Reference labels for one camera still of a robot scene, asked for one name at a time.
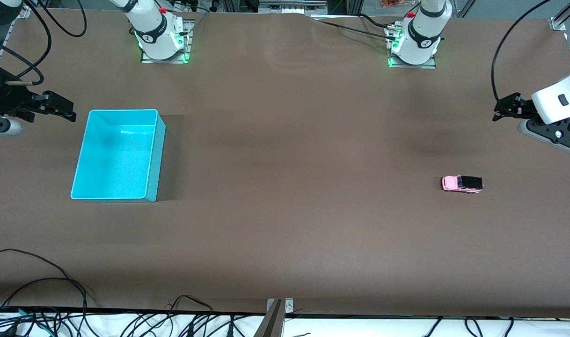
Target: metal mounting plate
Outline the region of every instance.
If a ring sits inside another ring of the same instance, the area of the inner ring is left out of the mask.
[[[195,24],[194,20],[183,20],[183,32],[186,33],[182,36],[183,49],[176,52],[173,56],[164,60],[156,60],[146,55],[144,51],[141,52],[142,63],[156,63],[156,64],[184,64],[189,63],[189,54],[191,53],[191,43],[193,42],[193,31],[191,30]]]
[[[392,52],[388,51],[388,62],[389,68],[410,68],[410,69],[435,69],[437,65],[435,64],[435,56],[431,56],[431,58],[423,64],[407,64],[403,62],[399,56],[393,54]]]
[[[566,25],[557,26],[554,19],[554,17],[549,18],[549,28],[551,28],[551,30],[566,30]]]
[[[276,299],[268,299],[266,301],[266,311],[270,309],[270,306]],[[293,312],[293,299],[285,299],[285,313],[291,314]]]

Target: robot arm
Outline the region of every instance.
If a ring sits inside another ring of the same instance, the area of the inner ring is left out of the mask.
[[[156,6],[154,0],[110,0],[118,6],[133,25],[139,46],[152,59],[167,59],[184,48],[183,19]],[[0,25],[9,24],[22,9],[22,0],[0,0]],[[21,134],[17,117],[33,122],[35,113],[58,115],[75,122],[73,102],[52,91],[38,95],[20,79],[0,67],[0,136]]]
[[[422,0],[414,17],[396,22],[403,33],[391,52],[407,64],[426,63],[437,52],[441,32],[450,17],[452,4],[449,0]]]
[[[168,59],[184,48],[183,19],[162,8],[154,0],[110,0],[133,25],[139,46],[156,60]]]
[[[538,90],[531,100],[515,92],[499,100],[493,121],[503,117],[526,119],[518,130],[570,153],[570,75]]]

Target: black cable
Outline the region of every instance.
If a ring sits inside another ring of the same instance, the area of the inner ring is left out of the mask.
[[[510,331],[512,330],[513,327],[514,327],[514,317],[510,317],[510,325],[505,330],[504,337],[508,337],[508,335],[510,334]]]
[[[42,24],[42,27],[46,31],[46,38],[48,40],[47,45],[46,45],[46,50],[44,51],[42,56],[39,56],[39,59],[37,59],[37,61],[33,62],[34,66],[38,66],[39,64],[42,63],[42,61],[46,58],[46,56],[48,56],[48,53],[50,53],[50,49],[52,48],[52,34],[50,34],[50,28],[48,28],[46,21],[44,21],[44,18],[42,18],[42,16],[39,14],[39,12],[35,10],[35,7],[32,5],[31,1],[30,0],[25,1],[25,4],[27,4],[27,6],[29,8],[31,8],[32,12],[35,14],[35,16],[37,17],[39,22]],[[23,70],[19,75],[17,75],[17,77],[23,77],[25,74],[27,74],[31,70],[32,70],[31,68],[27,68],[26,70]]]
[[[249,316],[255,316],[255,315],[256,315],[256,314],[248,314],[248,315],[239,316],[239,317],[236,317],[236,318],[234,318],[234,319],[232,319],[232,320],[229,320],[229,321],[226,322],[225,324],[223,324],[223,325],[219,326],[218,328],[214,329],[211,333],[208,333],[208,335],[207,335],[206,337],[210,337],[210,336],[214,335],[214,333],[216,333],[216,331],[219,331],[220,329],[222,329],[223,327],[225,327],[227,324],[231,324],[231,322],[235,322],[235,321],[240,320],[240,319],[242,319],[242,318],[247,318],[247,317],[249,317]]]
[[[195,329],[193,331],[193,335],[195,335],[198,331],[200,331],[202,329],[202,327],[204,327],[204,333],[202,334],[203,336],[206,335],[206,327],[208,326],[208,322],[210,322],[211,320],[214,320],[215,318],[218,318],[219,316],[214,316],[213,318],[210,318],[210,315],[206,316],[206,322],[204,322],[204,324],[202,324],[201,326],[197,327],[197,329]]]
[[[183,331],[181,331],[181,333],[178,335],[178,337],[184,337],[185,335],[187,335],[187,337],[193,337],[193,328],[196,325],[196,320],[200,316],[201,315],[199,315],[199,314],[193,316],[193,318],[191,319],[191,322],[189,322],[189,324],[187,324],[186,328],[184,328]]]
[[[493,62],[491,62],[491,88],[493,89],[493,96],[495,97],[495,101],[497,103],[499,103],[500,99],[499,99],[499,96],[497,95],[497,87],[495,86],[495,62],[497,62],[497,56],[499,55],[499,50],[501,49],[501,46],[504,44],[505,39],[507,39],[509,34],[512,32],[512,30],[514,30],[514,28],[518,25],[518,23],[520,23],[520,21],[522,21],[527,15],[529,15],[530,13],[532,13],[533,11],[538,9],[539,7],[543,6],[544,4],[548,3],[549,1],[551,1],[551,0],[543,0],[542,2],[540,2],[539,4],[534,6],[533,8],[527,10],[526,13],[522,14],[522,16],[519,17],[518,20],[516,20],[516,22],[514,22],[514,24],[512,24],[512,26],[510,26],[510,28],[505,33],[504,37],[501,39],[501,42],[499,42],[499,45],[497,46],[497,49],[495,50],[495,54],[493,54]]]
[[[50,326],[50,324],[48,324],[48,318],[46,317],[46,315],[44,315],[44,313],[42,311],[40,311],[40,314],[42,315],[42,321],[44,322],[43,324],[41,324],[40,322],[37,322],[37,326],[39,326],[40,328],[47,328],[48,331],[52,332],[54,334],[53,337],[58,337],[58,333],[54,332],[55,327],[56,327],[56,322],[54,323],[54,328],[52,328]]]
[[[424,337],[431,337],[431,335],[433,334],[433,331],[435,331],[435,328],[437,328],[437,325],[439,325],[439,323],[441,323],[442,320],[443,320],[443,316],[437,317],[437,321],[435,322],[435,324],[433,324],[433,326],[431,327],[431,330],[429,330],[428,333],[426,335],[424,335]]]
[[[227,337],[234,337],[234,327],[235,323],[233,322],[234,315],[231,315],[231,322],[229,323],[229,329],[227,330]]]
[[[409,13],[411,13],[412,11],[414,11],[414,9],[416,9],[418,6],[420,6],[420,2],[418,2],[414,7],[412,7],[412,9],[410,9],[409,11],[407,11],[405,13],[405,15],[403,17],[406,17]],[[364,17],[364,19],[367,19],[368,21],[370,21],[370,23],[372,23],[373,25],[377,26],[377,27],[381,27],[381,28],[387,28],[388,25],[393,25],[395,22],[389,23],[389,24],[383,24],[383,23],[379,23],[373,20],[372,17],[369,17],[368,15],[364,14],[364,13],[360,13],[357,15],[358,17]]]
[[[208,309],[210,310],[210,313],[209,313],[208,316],[206,317],[206,323],[204,323],[204,325],[203,325],[203,326],[204,326],[204,334],[203,334],[203,336],[205,337],[205,336],[206,336],[206,328],[207,328],[207,326],[208,326],[208,322],[211,320],[211,319],[210,319],[210,315],[211,315],[212,312],[214,311],[214,308],[211,307],[210,305],[208,305],[207,303],[205,303],[204,301],[202,301],[202,300],[200,300],[200,299],[198,299],[198,298],[193,297],[192,295],[181,295],[181,296],[179,296],[179,297],[173,302],[172,308],[175,308],[175,307],[178,305],[178,302],[179,302],[183,297],[185,297],[185,298],[187,298],[187,299],[189,299],[189,300],[192,300],[192,301],[194,301],[195,303],[197,303],[197,304],[199,304],[199,305],[203,305],[204,307],[206,307],[206,308],[208,308]]]
[[[410,9],[409,11],[407,11],[407,12],[405,13],[405,15],[408,15],[409,13],[413,12],[414,9],[418,8],[418,6],[420,6],[420,2],[418,2],[414,7],[412,7],[412,9]]]
[[[62,314],[60,313],[60,311],[58,311],[56,308],[54,307],[44,307],[45,309],[52,309],[55,314],[54,314],[54,329],[53,332],[56,336],[58,336],[58,331],[60,331],[60,328],[62,328],[62,326],[64,325],[65,328],[67,329],[67,331],[69,331],[69,337],[73,337],[73,331],[71,330],[71,328],[69,327],[68,324],[66,324],[66,322],[64,322],[64,320],[68,320],[71,324],[73,324],[73,322],[71,322],[70,319],[70,314],[67,314],[64,318],[62,317]],[[39,313],[42,315],[42,317],[45,317],[44,312],[42,311],[42,308],[39,309]]]
[[[29,337],[29,333],[31,333],[31,330],[33,329],[33,326],[35,325],[35,320],[36,320],[35,314],[33,314],[33,320],[31,322],[31,325],[29,326],[29,329],[27,329],[27,332],[24,334],[24,337]]]
[[[129,329],[129,327],[131,326],[131,324],[133,324],[133,326],[135,327],[135,324],[137,324],[137,322],[139,320],[141,320],[142,318],[144,318],[145,315],[138,315],[137,318],[135,318],[135,320],[131,320],[131,322],[129,322],[129,324],[127,324],[127,326],[125,326],[125,329],[123,329],[123,332],[119,335],[119,337],[124,337],[125,333],[127,332],[127,329]]]
[[[152,326],[151,328],[149,328],[148,330],[146,330],[146,332],[142,333],[139,337],[143,337],[145,335],[147,335],[148,333],[150,333],[152,330],[158,328],[159,326],[163,325],[164,322],[166,322],[167,320],[172,320],[172,318],[176,316],[176,315],[172,315],[172,316],[167,316],[167,318],[164,318],[163,320],[161,320],[160,322],[157,322],[154,326]]]
[[[44,75],[42,74],[42,72],[39,71],[39,69],[34,64],[29,62],[26,58],[22,57],[21,55],[18,55],[15,51],[10,49],[9,47],[6,47],[6,45],[0,44],[0,49],[2,49],[3,51],[6,51],[10,55],[13,55],[17,59],[21,60],[21,62],[23,62],[24,64],[27,64],[29,66],[30,70],[33,70],[36,72],[37,76],[39,76],[39,79],[37,81],[32,81],[31,85],[40,85],[44,82]]]
[[[137,331],[137,329],[138,329],[140,326],[142,326],[143,324],[147,324],[150,328],[154,328],[154,326],[152,326],[152,325],[150,325],[150,324],[148,323],[148,320],[150,320],[150,319],[152,319],[152,318],[154,318],[154,317],[156,317],[156,316],[157,316],[157,314],[152,314],[152,315],[150,315],[150,316],[144,318],[144,315],[142,315],[142,316],[140,317],[140,318],[142,318],[142,322],[140,322],[140,323],[137,324],[137,325],[133,325],[133,330],[131,330],[131,332],[127,335],[127,337],[133,337],[133,336],[135,335],[135,331]]]
[[[33,254],[32,252],[22,251],[21,249],[16,249],[16,248],[1,249],[1,250],[0,250],[0,253],[3,253],[3,252],[18,252],[18,253],[25,254],[25,255],[28,255],[28,256],[33,256],[34,258],[39,258],[39,260],[42,260],[43,262],[46,262],[46,263],[48,263],[49,265],[51,265],[52,267],[58,269],[58,270],[62,273],[62,275],[64,275],[66,278],[70,278],[70,277],[69,277],[69,274],[67,274],[67,272],[65,271],[65,269],[62,269],[58,264],[56,264],[56,263],[54,263],[54,262],[48,260],[47,258],[44,258],[44,257],[42,257],[42,256],[39,256],[38,254]]]
[[[235,328],[235,331],[237,331],[241,335],[241,337],[246,337],[246,335],[244,335],[244,333],[241,332],[240,328],[237,327],[235,322],[233,322],[233,328]]]
[[[341,25],[337,25],[336,23],[332,23],[332,22],[327,22],[327,21],[322,21],[320,20],[320,22],[324,23],[325,25],[330,25],[330,26],[335,26],[335,27],[339,27],[339,28],[343,28],[343,29],[347,29],[347,30],[352,30],[354,32],[358,32],[358,33],[362,33],[362,34],[367,34],[369,36],[376,36],[376,37],[381,37],[384,38],[386,40],[394,40],[394,37],[390,37],[390,36],[383,36],[381,34],[375,34],[375,33],[371,33],[371,32],[366,32],[366,30],[359,30],[356,28],[351,28],[351,27],[347,27],[347,26],[341,26]]]
[[[39,260],[42,260],[42,261],[50,264],[51,266],[55,267],[58,271],[60,271],[63,274],[63,276],[65,276],[65,278],[40,278],[40,279],[30,281],[30,282],[20,286],[17,290],[15,290],[15,292],[13,292],[9,297],[7,297],[7,299],[2,303],[2,305],[0,306],[0,312],[1,312],[2,308],[4,307],[4,305],[9,303],[17,293],[19,293],[21,290],[23,290],[24,288],[27,288],[28,286],[30,286],[32,284],[35,284],[38,282],[43,282],[43,281],[52,281],[52,280],[54,280],[54,281],[67,281],[67,282],[70,282],[73,285],[73,287],[75,287],[78,290],[78,292],[80,292],[80,294],[83,298],[83,301],[82,301],[83,316],[82,316],[81,322],[79,324],[79,328],[77,330],[77,337],[79,337],[81,335],[81,327],[82,327],[83,323],[86,321],[86,313],[88,310],[88,299],[87,299],[88,293],[86,292],[84,286],[81,283],[79,283],[77,280],[69,277],[69,274],[64,269],[62,269],[62,267],[60,267],[58,264],[56,264],[50,260],[47,260],[46,258],[39,256],[38,254],[33,254],[32,252],[22,251],[20,249],[15,249],[15,248],[1,249],[0,253],[7,252],[7,251],[19,252],[21,254],[25,254],[28,256],[34,256],[34,257],[38,258]]]
[[[470,327],[468,326],[468,321],[471,320],[472,322],[474,322],[474,325],[476,325],[476,329],[478,330],[478,336],[473,333],[473,331],[470,329]],[[473,335],[473,337],[482,337],[482,331],[480,330],[480,326],[478,325],[478,322],[474,319],[474,317],[466,317],[464,318],[464,326],[466,327],[466,330],[468,330],[468,332]]]
[[[358,14],[359,17],[364,17],[364,19],[367,19],[368,21],[370,21],[370,23],[372,23],[373,25],[377,26],[377,27],[381,27],[381,28],[387,28],[387,25],[383,25],[383,23],[379,23],[373,20],[373,18],[369,17],[368,15],[364,14],[364,13],[360,13]]]
[[[86,34],[86,31],[88,30],[88,18],[86,18],[86,11],[83,9],[83,5],[81,3],[81,0],[77,0],[77,3],[79,4],[79,8],[81,9],[81,16],[83,17],[83,30],[79,33],[79,34],[73,34],[72,32],[69,32],[68,30],[66,30],[62,25],[60,25],[60,23],[56,20],[56,17],[54,17],[54,15],[52,15],[52,13],[50,13],[50,11],[48,10],[48,8],[41,2],[41,0],[36,0],[37,3],[39,4],[39,6],[41,6],[44,11],[46,12],[46,14],[50,17],[50,19],[52,19],[52,21],[54,21],[54,23],[58,26],[58,28],[60,28],[63,32],[67,33],[69,36],[72,37],[82,37]]]

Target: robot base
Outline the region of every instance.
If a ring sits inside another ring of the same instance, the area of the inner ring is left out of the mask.
[[[403,62],[399,58],[399,56],[392,53],[388,48],[387,48],[387,53],[388,53],[389,68],[411,68],[411,69],[435,69],[435,68],[437,68],[437,65],[435,64],[435,56],[431,56],[431,58],[426,63],[415,65],[415,64],[407,64],[407,63]]]
[[[184,64],[189,63],[189,54],[191,53],[191,43],[193,42],[193,31],[195,21],[183,20],[183,36],[176,37],[183,39],[184,47],[176,52],[173,56],[164,60],[156,60],[148,56],[143,50],[141,52],[142,63],[159,63],[159,64]]]
[[[550,132],[553,132],[557,136],[559,136],[557,139],[552,140],[552,139],[549,139],[548,137],[542,136],[541,134],[537,134],[537,133],[533,132],[533,130],[531,130],[531,128],[537,126],[534,123],[536,123],[536,122],[534,122],[534,120],[532,120],[532,119],[522,121],[522,122],[520,122],[520,124],[518,124],[518,131],[520,133],[525,134],[529,137],[532,137],[536,140],[540,140],[543,143],[549,144],[553,147],[557,147],[558,149],[561,149],[561,150],[564,150],[565,152],[570,153],[570,132],[568,132],[569,129],[564,130],[562,128],[560,130],[560,128],[556,124],[544,125],[545,127],[548,126],[548,128],[546,130],[550,130]],[[563,121],[560,123],[569,124],[570,121]]]
[[[385,28],[384,29],[385,36],[392,36],[392,37],[399,37],[399,30],[396,30],[394,27],[392,29]],[[398,55],[391,52],[393,44],[396,43],[396,40],[387,40],[387,55],[388,55],[388,66],[389,68],[410,68],[410,69],[435,69],[437,65],[435,64],[435,56],[431,56],[428,61],[423,64],[408,64],[403,62]]]

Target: cable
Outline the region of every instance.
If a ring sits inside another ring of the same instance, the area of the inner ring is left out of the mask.
[[[44,82],[44,75],[42,74],[42,72],[39,71],[39,69],[34,64],[29,62],[26,58],[22,57],[21,55],[18,55],[15,51],[10,49],[9,47],[6,47],[6,45],[0,44],[0,49],[8,52],[10,55],[13,55],[17,59],[21,60],[21,62],[23,62],[24,64],[27,64],[29,66],[29,69],[35,71],[37,76],[39,76],[39,79],[37,81],[31,81],[31,82],[8,81],[7,84],[9,84],[9,85],[40,85]]]
[[[60,28],[63,32],[67,33],[69,36],[72,37],[82,37],[86,34],[86,31],[88,30],[88,18],[86,18],[86,11],[83,9],[83,5],[81,3],[81,0],[77,0],[77,3],[79,4],[79,8],[81,9],[81,16],[83,17],[83,30],[79,33],[79,34],[73,34],[72,32],[69,32],[68,30],[66,30],[62,25],[60,25],[60,23],[56,20],[56,17],[54,17],[54,15],[52,15],[52,13],[50,13],[50,11],[48,10],[48,8],[46,6],[44,6],[44,4],[41,2],[41,0],[36,0],[37,3],[39,4],[39,6],[41,6],[44,11],[46,12],[46,14],[50,17],[50,19],[52,19],[52,21],[54,21],[54,23],[58,26],[58,28]]]
[[[424,337],[431,337],[431,335],[433,334],[433,331],[435,331],[435,328],[437,327],[437,325],[439,325],[439,323],[441,323],[442,320],[443,320],[443,316],[437,317],[437,321],[435,322],[435,324],[433,324],[433,326],[431,327],[431,330],[429,330],[428,333],[426,335],[424,335]]]
[[[19,293],[21,290],[23,290],[24,288],[27,288],[28,286],[30,286],[34,283],[43,282],[43,281],[52,281],[52,280],[70,282],[78,290],[78,292],[80,292],[80,294],[83,298],[83,302],[82,302],[83,316],[82,316],[81,322],[79,324],[79,329],[77,330],[77,337],[79,337],[81,334],[81,327],[82,327],[84,321],[86,321],[86,313],[88,310],[88,299],[87,299],[88,293],[86,292],[84,286],[81,283],[79,283],[77,280],[69,277],[69,274],[67,274],[67,272],[64,269],[62,269],[62,267],[60,267],[58,264],[56,264],[50,260],[47,260],[46,258],[39,256],[38,254],[33,254],[32,252],[22,251],[20,249],[15,249],[15,248],[1,249],[0,253],[7,252],[7,251],[13,251],[13,252],[18,252],[18,253],[25,254],[28,256],[34,256],[34,257],[38,258],[39,260],[42,260],[42,261],[50,264],[51,266],[55,267],[58,271],[60,271],[63,274],[64,278],[39,278],[39,279],[36,279],[34,281],[30,281],[30,282],[20,286],[9,297],[7,297],[7,299],[4,300],[2,305],[0,305],[0,310],[4,307],[5,304],[9,303],[17,293]]]
[[[339,27],[339,28],[343,28],[343,29],[347,29],[347,30],[352,30],[354,32],[358,32],[358,33],[362,33],[362,34],[367,34],[369,36],[376,36],[376,37],[381,37],[384,38],[386,40],[394,40],[394,37],[390,37],[390,36],[383,36],[381,34],[375,34],[375,33],[371,33],[371,32],[366,32],[366,30],[359,30],[356,28],[351,28],[351,27],[347,27],[347,26],[341,26],[341,25],[337,25],[336,23],[332,23],[332,22],[327,22],[327,21],[320,21],[322,23],[324,23],[325,25],[330,25],[330,26],[335,26],[335,27]]]
[[[495,97],[495,101],[497,103],[499,103],[500,99],[499,96],[497,95],[497,87],[495,86],[495,62],[497,62],[497,56],[499,56],[499,50],[501,49],[501,46],[504,44],[505,39],[507,39],[512,30],[514,30],[514,28],[518,25],[518,23],[520,23],[520,21],[522,21],[527,15],[529,15],[539,7],[543,6],[544,4],[548,3],[549,1],[551,0],[543,0],[533,8],[527,10],[526,13],[522,14],[522,16],[519,17],[518,20],[516,20],[514,24],[512,24],[512,26],[510,26],[510,28],[505,33],[504,37],[501,39],[501,42],[499,42],[499,45],[495,50],[495,54],[493,54],[493,62],[491,62],[491,88],[493,89],[493,96]]]
[[[210,305],[204,303],[201,299],[197,299],[195,297],[193,297],[192,295],[181,295],[179,296],[174,302],[173,302],[173,307],[176,307],[178,305],[178,302],[183,298],[187,298],[189,300],[194,301],[195,303],[199,304],[199,305],[203,305],[204,307],[208,308],[210,310],[210,312],[213,312],[214,309],[213,307],[210,307]]]
[[[39,22],[42,24],[42,27],[46,31],[46,38],[48,40],[47,45],[46,45],[46,50],[44,51],[42,56],[39,56],[39,59],[37,59],[37,61],[33,62],[34,66],[38,66],[39,64],[42,63],[42,61],[46,58],[46,56],[48,56],[48,53],[50,53],[50,49],[52,48],[52,34],[50,34],[50,28],[48,28],[46,21],[44,21],[44,18],[42,18],[42,16],[39,14],[39,12],[35,10],[35,7],[32,5],[32,3],[28,0],[28,1],[25,1],[25,4],[29,8],[31,8],[31,11],[35,14],[35,16],[37,17]],[[19,75],[17,75],[17,77],[23,77],[25,74],[27,74],[31,70],[32,70],[32,68],[27,68],[26,70],[23,70]]]
[[[414,7],[412,7],[412,9],[410,9],[409,11],[407,11],[405,13],[405,15],[403,17],[406,17],[409,13],[411,13],[412,11],[414,11],[414,9],[416,9],[418,6],[420,6],[420,2],[418,2]],[[358,17],[364,17],[365,19],[367,19],[368,21],[370,21],[370,23],[372,23],[373,25],[377,26],[377,27],[381,27],[381,28],[387,28],[388,25],[393,25],[395,24],[395,22],[392,23],[388,23],[386,25],[384,25],[383,23],[379,23],[373,20],[372,17],[369,17],[368,15],[364,14],[364,13],[360,13],[357,15]]]
[[[474,325],[476,325],[476,329],[478,330],[478,336],[473,333],[473,331],[470,329],[470,327],[468,326],[468,321],[471,320],[472,322],[474,322]],[[482,337],[482,331],[480,330],[480,326],[478,325],[478,322],[476,322],[476,320],[474,319],[474,317],[466,317],[464,318],[464,326],[466,327],[466,330],[468,330],[468,332],[473,335],[473,337]]]
[[[211,320],[214,320],[215,318],[218,318],[218,315],[215,315],[213,318],[210,318],[210,315],[206,316],[206,322],[204,322],[204,324],[202,324],[201,326],[197,327],[196,330],[193,331],[193,335],[195,335],[198,331],[200,331],[200,329],[202,329],[202,327],[204,327],[204,332],[203,332],[203,336],[206,335],[206,327],[208,326],[208,322],[210,322]]]
[[[367,19],[368,21],[370,21],[370,23],[372,23],[373,25],[375,25],[377,27],[387,28],[387,25],[383,25],[382,23],[374,21],[371,17],[369,17],[368,15],[366,15],[364,13],[360,13],[360,14],[358,14],[358,16],[364,17],[364,19]]]
[[[336,9],[337,9],[337,8],[339,7],[339,5],[341,5],[342,3],[343,3],[343,0],[339,0],[339,3],[336,4],[336,5],[333,7],[333,10],[332,10],[332,11],[330,11],[331,14],[332,14],[334,11],[336,11]]]
[[[417,4],[415,4],[414,7],[412,7],[412,9],[410,9],[409,11],[407,11],[404,16],[408,15],[409,13],[412,13],[412,12],[414,11],[414,9],[418,8],[418,6],[420,6],[420,2],[418,2]]]
[[[233,328],[235,328],[235,331],[237,331],[241,335],[241,337],[246,337],[246,335],[244,335],[244,333],[241,332],[240,328],[238,328],[234,322],[233,322]]]
[[[242,319],[242,318],[246,318],[246,317],[249,317],[249,316],[255,316],[255,315],[256,315],[256,314],[248,314],[248,315],[239,316],[239,317],[236,317],[236,318],[234,318],[234,319],[232,319],[232,320],[229,320],[229,321],[226,322],[225,324],[223,324],[223,325],[219,326],[218,328],[214,329],[211,333],[208,333],[208,335],[207,335],[206,337],[210,337],[210,336],[214,335],[214,333],[216,333],[216,331],[219,331],[220,329],[222,329],[223,327],[225,327],[227,324],[230,324],[231,322],[235,322],[236,320],[240,320],[240,319]]]
[[[42,257],[42,256],[39,256],[38,254],[33,254],[32,252],[22,251],[21,249],[16,249],[16,248],[1,249],[1,250],[0,250],[0,253],[3,253],[3,252],[18,252],[18,253],[25,254],[25,255],[28,255],[28,256],[33,256],[33,257],[35,257],[35,258],[39,258],[39,260],[42,260],[43,262],[46,262],[46,263],[48,263],[49,265],[51,265],[52,267],[58,269],[58,270],[62,273],[62,275],[64,275],[66,278],[70,278],[70,277],[69,277],[69,274],[67,274],[67,272],[65,271],[65,269],[62,269],[58,264],[56,264],[56,263],[54,263],[54,262],[48,260],[47,258],[44,258],[44,257]]]
[[[508,337],[508,335],[510,334],[510,331],[512,330],[513,327],[514,327],[514,317],[510,317],[510,325],[505,330],[504,337]]]

